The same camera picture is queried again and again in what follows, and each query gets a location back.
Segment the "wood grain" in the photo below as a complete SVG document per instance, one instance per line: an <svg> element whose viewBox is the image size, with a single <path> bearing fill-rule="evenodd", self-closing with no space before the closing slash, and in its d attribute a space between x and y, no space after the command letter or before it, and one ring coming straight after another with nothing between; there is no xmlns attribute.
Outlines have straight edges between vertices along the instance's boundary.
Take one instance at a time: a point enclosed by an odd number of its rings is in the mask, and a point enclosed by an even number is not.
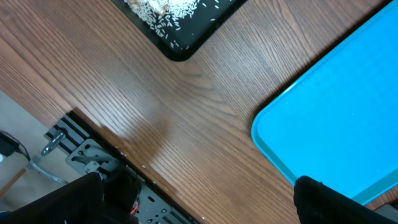
<svg viewBox="0 0 398 224"><path fill-rule="evenodd" d="M175 63L111 1L3 0L0 89L48 127L82 111L203 223L298 223L292 186L251 141L252 118L381 4L249 0Z"/></svg>

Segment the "metal bracket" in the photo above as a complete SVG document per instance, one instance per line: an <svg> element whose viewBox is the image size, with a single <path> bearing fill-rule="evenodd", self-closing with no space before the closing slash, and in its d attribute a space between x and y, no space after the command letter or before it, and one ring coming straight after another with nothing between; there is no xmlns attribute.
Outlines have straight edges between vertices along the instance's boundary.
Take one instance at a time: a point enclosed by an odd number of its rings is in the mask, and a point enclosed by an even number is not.
<svg viewBox="0 0 398 224"><path fill-rule="evenodd" d="M117 159L106 153L104 149L92 139L84 141L83 144L77 147L65 159L65 161L81 175L97 172L102 178L107 178L107 175L100 172L98 168L101 167L107 172L112 173L119 165Z"/></svg>

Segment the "blue plastic tray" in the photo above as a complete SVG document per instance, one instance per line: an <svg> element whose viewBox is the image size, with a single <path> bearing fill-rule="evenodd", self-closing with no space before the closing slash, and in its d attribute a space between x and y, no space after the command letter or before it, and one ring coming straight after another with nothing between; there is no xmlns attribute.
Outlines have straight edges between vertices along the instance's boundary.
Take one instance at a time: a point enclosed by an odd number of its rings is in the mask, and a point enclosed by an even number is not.
<svg viewBox="0 0 398 224"><path fill-rule="evenodd" d="M366 204L398 183L398 3L392 1L255 118L255 145Z"/></svg>

